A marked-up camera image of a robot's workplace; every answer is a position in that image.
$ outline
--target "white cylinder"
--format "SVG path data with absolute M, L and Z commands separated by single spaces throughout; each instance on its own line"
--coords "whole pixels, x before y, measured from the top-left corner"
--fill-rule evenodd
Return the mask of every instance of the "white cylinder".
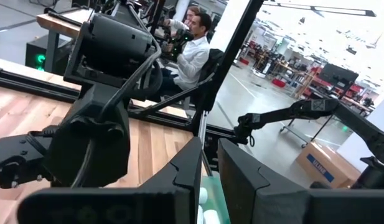
M 207 210 L 203 213 L 205 224 L 221 224 L 218 212 L 215 210 Z
M 222 14 L 215 33 L 210 42 L 210 48 L 226 51 L 230 39 L 235 33 L 237 25 L 250 0 L 229 0 Z
M 175 7 L 176 13 L 174 15 L 175 20 L 182 21 L 185 17 L 187 8 L 189 7 L 190 0 L 179 0 Z
M 199 210 L 197 212 L 197 224 L 204 224 L 203 208 L 200 205 Z
M 208 200 L 208 192 L 207 189 L 204 187 L 200 188 L 200 195 L 199 195 L 199 205 L 203 205 L 207 202 Z

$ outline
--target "concrete floor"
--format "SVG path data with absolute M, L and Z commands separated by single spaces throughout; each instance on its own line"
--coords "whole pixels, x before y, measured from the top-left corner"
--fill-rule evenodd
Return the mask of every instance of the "concrete floor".
M 49 0 L 41 1 L 45 4 L 49 3 Z M 61 0 L 56 10 L 61 11 L 69 7 L 70 1 Z M 43 13 L 43 10 L 44 7 L 30 4 L 25 0 L 0 0 L 0 58 L 24 64 L 26 42 L 47 34 L 46 30 L 33 21 L 36 15 Z M 28 24 L 17 25 L 22 22 L 28 22 Z M 294 99 L 282 90 L 254 76 L 250 69 L 232 67 L 218 93 L 215 107 L 208 117 L 208 123 L 232 128 L 237 125 L 237 118 L 245 113 L 264 113 L 288 107 L 293 102 Z M 323 122 L 323 120 L 310 123 L 295 121 L 294 127 L 308 136 L 313 136 Z M 242 148 L 276 172 L 307 187 L 311 180 L 294 162 L 301 152 L 303 142 L 290 133 L 280 134 L 279 130 L 282 126 L 282 123 L 273 123 L 254 131 L 255 146 Z M 323 129 L 318 136 L 318 141 L 338 148 L 349 135 L 350 133 L 342 131 L 341 124 L 332 123 Z

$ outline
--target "ceiling light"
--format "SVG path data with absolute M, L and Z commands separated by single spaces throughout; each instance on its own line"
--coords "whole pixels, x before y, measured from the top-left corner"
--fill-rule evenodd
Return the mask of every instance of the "ceiling light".
M 296 5 L 296 4 L 283 4 L 283 3 L 281 3 L 280 6 L 290 7 L 290 8 L 294 8 L 294 9 L 311 9 L 310 6 L 302 6 L 302 5 Z
M 280 5 L 279 3 L 276 3 L 276 2 L 268 2 L 268 1 L 265 1 L 263 4 L 264 4 L 264 5 L 267 5 L 267 6 L 279 6 L 279 5 Z
M 342 14 L 355 14 L 355 15 L 366 15 L 365 10 L 357 10 L 357 9 L 333 9 L 330 7 L 314 7 L 315 10 L 323 11 L 323 12 L 335 12 L 335 13 L 342 13 Z

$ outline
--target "workbench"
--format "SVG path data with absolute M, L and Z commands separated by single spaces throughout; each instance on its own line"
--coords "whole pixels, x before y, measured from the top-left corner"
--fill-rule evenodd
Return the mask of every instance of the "workbench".
M 0 59 L 0 68 L 58 85 L 80 89 L 63 81 L 63 77 L 38 71 Z M 133 101 L 139 106 L 153 102 Z M 28 131 L 39 131 L 50 124 L 59 124 L 70 104 L 0 87 L 0 138 Z M 167 107 L 166 113 L 186 117 L 183 110 Z M 130 119 L 131 151 L 128 174 L 108 187 L 138 187 L 161 170 L 193 137 L 192 133 Z M 202 175 L 206 175 L 202 166 Z M 49 182 L 30 182 L 16 189 L 0 189 L 0 224 L 15 224 L 16 208 L 20 200 L 36 190 L 49 187 Z
M 359 114 L 362 114 L 363 112 L 367 112 L 368 114 L 370 114 L 371 112 L 373 112 L 372 109 L 370 108 L 367 108 L 366 106 L 364 105 L 361 105 L 360 103 L 356 102 L 355 100 L 353 99 L 350 99 L 348 97 L 343 97 L 341 99 L 344 103 L 348 104 L 348 105 L 353 105 L 353 106 L 356 106 L 359 110 L 360 110 L 360 113 Z
M 285 70 L 291 71 L 292 75 L 287 76 Z M 289 67 L 288 65 L 283 64 L 282 62 L 276 61 L 276 65 L 271 72 L 273 77 L 280 76 L 281 78 L 287 80 L 286 86 L 290 91 L 288 94 L 291 97 L 298 96 L 299 90 L 304 88 L 304 85 L 309 81 L 309 75 L 306 72 L 298 71 L 294 68 Z
M 89 19 L 92 14 L 92 9 L 78 9 L 76 11 L 63 13 L 69 19 L 76 22 L 83 23 Z M 59 34 L 66 37 L 76 38 L 80 31 L 78 26 L 69 24 L 68 22 L 56 19 L 48 14 L 41 14 L 37 16 L 37 23 L 44 29 L 49 30 L 48 33 L 48 46 L 45 58 L 45 71 L 52 72 L 54 68 L 56 50 L 59 42 Z

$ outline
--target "black robotic arm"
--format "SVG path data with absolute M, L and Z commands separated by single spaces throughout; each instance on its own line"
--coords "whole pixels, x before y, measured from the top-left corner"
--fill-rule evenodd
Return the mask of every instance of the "black robotic arm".
M 263 114 L 248 113 L 238 118 L 239 125 L 234 128 L 238 138 L 248 142 L 253 130 L 261 129 L 268 123 L 288 119 L 318 119 L 323 116 L 335 115 L 366 143 L 374 157 L 361 158 L 368 164 L 368 169 L 362 174 L 356 188 L 383 188 L 384 187 L 384 131 L 371 122 L 352 111 L 337 99 L 301 100 L 289 108 L 271 111 Z

